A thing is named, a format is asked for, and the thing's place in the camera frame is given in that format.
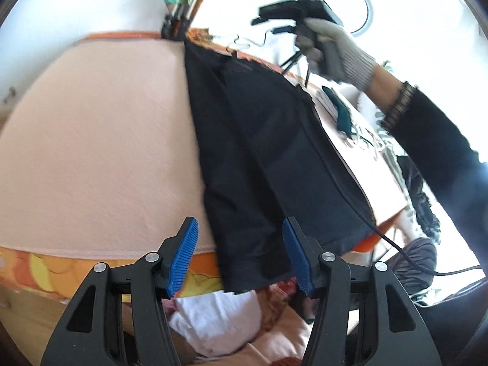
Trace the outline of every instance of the power cord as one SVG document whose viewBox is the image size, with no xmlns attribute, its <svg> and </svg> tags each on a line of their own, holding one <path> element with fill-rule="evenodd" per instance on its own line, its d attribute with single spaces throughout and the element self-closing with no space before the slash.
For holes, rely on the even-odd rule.
<svg viewBox="0 0 488 366">
<path fill-rule="evenodd" d="M 327 162 L 323 159 L 325 167 L 327 169 L 328 174 L 330 175 L 330 178 L 332 179 L 335 188 L 341 195 L 341 197 L 346 201 L 346 203 L 350 206 L 350 208 L 354 211 L 354 213 L 371 229 L 373 230 L 374 233 L 378 234 L 382 239 L 384 239 L 386 242 L 388 242 L 391 246 L 393 246 L 398 252 L 402 255 L 402 257 L 416 270 L 421 271 L 425 274 L 436 276 L 436 277 L 446 277 L 449 275 L 456 275 L 460 274 L 462 272 L 467 272 L 467 271 L 472 271 L 472 270 L 478 270 L 478 269 L 483 269 L 481 265 L 475 265 L 473 267 L 468 267 L 464 268 L 462 270 L 458 271 L 451 271 L 451 272 L 438 272 L 434 270 L 430 270 L 428 268 L 422 267 L 418 263 L 416 263 L 414 260 L 410 258 L 410 256 L 405 253 L 405 251 L 397 245 L 394 241 L 392 241 L 390 238 L 388 238 L 385 234 L 383 234 L 377 226 L 371 224 L 366 217 L 356 208 L 356 206 L 352 203 L 352 201 L 347 197 L 347 195 L 344 193 L 342 188 L 340 187 L 339 183 L 337 182 L 337 179 L 335 178 L 334 174 L 332 173 L 331 169 L 329 168 L 329 165 Z"/>
</svg>

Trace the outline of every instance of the wooden floor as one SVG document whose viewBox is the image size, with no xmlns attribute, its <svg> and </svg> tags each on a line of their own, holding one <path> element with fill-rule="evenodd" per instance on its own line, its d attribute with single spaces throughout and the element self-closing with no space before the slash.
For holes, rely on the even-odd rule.
<svg viewBox="0 0 488 366">
<path fill-rule="evenodd" d="M 42 354 L 66 305 L 21 290 L 0 286 L 0 321 L 12 340 L 34 366 Z"/>
</svg>

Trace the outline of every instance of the bracelet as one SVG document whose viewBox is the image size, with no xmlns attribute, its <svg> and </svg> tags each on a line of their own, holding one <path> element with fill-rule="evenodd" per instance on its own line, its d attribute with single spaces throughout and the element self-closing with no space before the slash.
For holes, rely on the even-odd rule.
<svg viewBox="0 0 488 366">
<path fill-rule="evenodd" d="M 393 107 L 391 107 L 390 111 L 381 121 L 381 126 L 388 132 L 395 127 L 398 120 L 408 110 L 408 105 L 410 104 L 412 96 L 416 90 L 418 90 L 418 88 L 411 86 L 408 81 L 403 83 L 402 89 L 400 90 Z"/>
</svg>

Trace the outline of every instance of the glove cuff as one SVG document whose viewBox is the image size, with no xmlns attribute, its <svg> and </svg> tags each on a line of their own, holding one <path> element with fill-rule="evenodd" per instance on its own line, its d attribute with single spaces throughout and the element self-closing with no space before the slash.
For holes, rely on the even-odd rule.
<svg viewBox="0 0 488 366">
<path fill-rule="evenodd" d="M 354 51 L 345 53 L 344 71 L 349 83 L 358 90 L 365 91 L 371 85 L 376 60 L 363 50 L 357 48 Z"/>
</svg>

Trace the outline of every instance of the dark green object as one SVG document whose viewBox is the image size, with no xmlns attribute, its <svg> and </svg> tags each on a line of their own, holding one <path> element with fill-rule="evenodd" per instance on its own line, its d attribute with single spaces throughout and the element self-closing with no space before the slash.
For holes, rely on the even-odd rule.
<svg viewBox="0 0 488 366">
<path fill-rule="evenodd" d="M 352 137 L 352 120 L 349 110 L 333 90 L 327 87 L 322 87 L 322 90 L 337 109 L 337 130 L 344 132 L 348 138 Z"/>
</svg>

